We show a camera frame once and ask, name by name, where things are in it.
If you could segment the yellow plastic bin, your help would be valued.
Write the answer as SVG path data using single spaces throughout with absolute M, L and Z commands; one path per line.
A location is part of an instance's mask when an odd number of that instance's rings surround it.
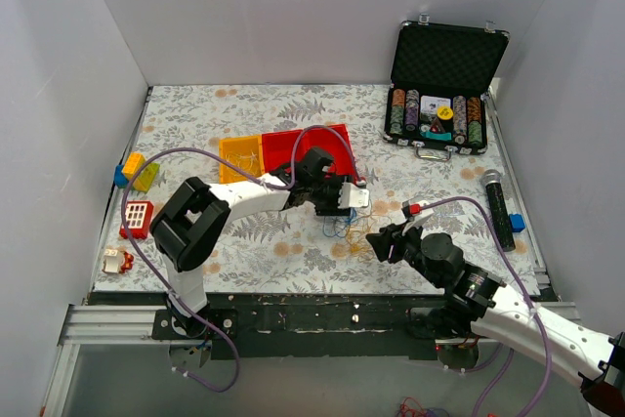
M 258 178 L 265 173 L 260 135 L 221 139 L 219 156 L 231 165 Z

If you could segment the red plastic bin tray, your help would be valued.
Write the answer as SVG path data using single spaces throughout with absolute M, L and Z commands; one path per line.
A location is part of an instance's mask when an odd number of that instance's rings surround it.
M 344 141 L 348 147 L 352 147 L 347 126 L 345 124 L 331 125 L 330 129 L 333 129 L 335 133 L 318 128 L 309 130 L 298 144 L 295 160 L 301 160 L 311 147 L 318 146 L 330 153 L 334 158 L 333 171 L 339 175 L 355 177 L 356 172 L 350 154 L 341 143 L 341 141 Z M 301 133 L 301 129 L 294 129 L 261 135 L 263 162 L 266 173 L 290 162 L 293 146 Z

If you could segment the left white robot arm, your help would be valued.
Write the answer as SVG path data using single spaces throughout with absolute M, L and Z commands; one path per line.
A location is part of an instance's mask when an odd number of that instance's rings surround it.
M 315 146 L 301 160 L 285 163 L 256 182 L 208 185 L 192 177 L 179 186 L 153 218 L 149 232 L 166 257 L 174 326 L 184 337 L 198 338 L 207 329 L 202 265 L 227 224 L 306 202 L 319 216 L 347 215 L 368 204 L 367 191 L 353 176 L 330 171 L 333 162 Z

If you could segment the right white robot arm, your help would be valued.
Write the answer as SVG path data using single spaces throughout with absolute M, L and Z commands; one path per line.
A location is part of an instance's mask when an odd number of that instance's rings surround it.
M 442 290 L 443 328 L 470 331 L 550 365 L 608 416 L 624 413 L 624 336 L 608 335 L 527 301 L 513 286 L 464 258 L 450 235 L 391 224 L 366 236 L 377 259 L 404 261 Z

